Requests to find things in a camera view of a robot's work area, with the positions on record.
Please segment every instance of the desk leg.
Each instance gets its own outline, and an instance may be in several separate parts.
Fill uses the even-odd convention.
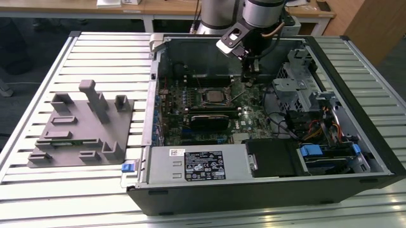
[[[145,32],[153,33],[153,15],[142,15]]]
[[[312,29],[311,35],[312,36],[321,36],[324,33],[324,30],[327,28],[329,22],[329,18],[319,18],[317,23],[315,25],[315,28]]]

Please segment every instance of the floor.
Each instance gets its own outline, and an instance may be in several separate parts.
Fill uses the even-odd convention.
[[[27,44],[27,54],[34,62],[34,68],[25,74],[10,76],[0,68],[0,78],[5,83],[37,82],[39,83],[64,45],[69,31],[109,31],[109,32],[142,32],[142,22],[128,19],[89,19],[86,25],[80,25],[73,19],[53,19],[41,32],[31,29],[31,19],[13,19],[14,24]],[[186,32],[189,21],[156,22],[156,32]],[[403,39],[384,61],[377,66],[383,77],[392,85],[403,99],[406,99],[406,39]],[[11,97],[0,96],[0,133],[10,134],[22,116],[38,84],[10,84]],[[6,143],[6,137],[0,136],[0,148]]]

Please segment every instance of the barcode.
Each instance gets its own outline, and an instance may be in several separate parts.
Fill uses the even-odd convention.
[[[169,156],[182,156],[184,149],[169,149]]]

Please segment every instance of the warning label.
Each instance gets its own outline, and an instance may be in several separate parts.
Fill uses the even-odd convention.
[[[186,181],[212,181],[225,179],[222,152],[185,152],[184,179]]]

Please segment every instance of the open computer chassis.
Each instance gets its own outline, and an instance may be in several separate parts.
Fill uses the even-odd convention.
[[[146,215],[335,203],[404,177],[312,37],[281,38],[249,77],[217,37],[164,41],[138,182],[126,187]]]

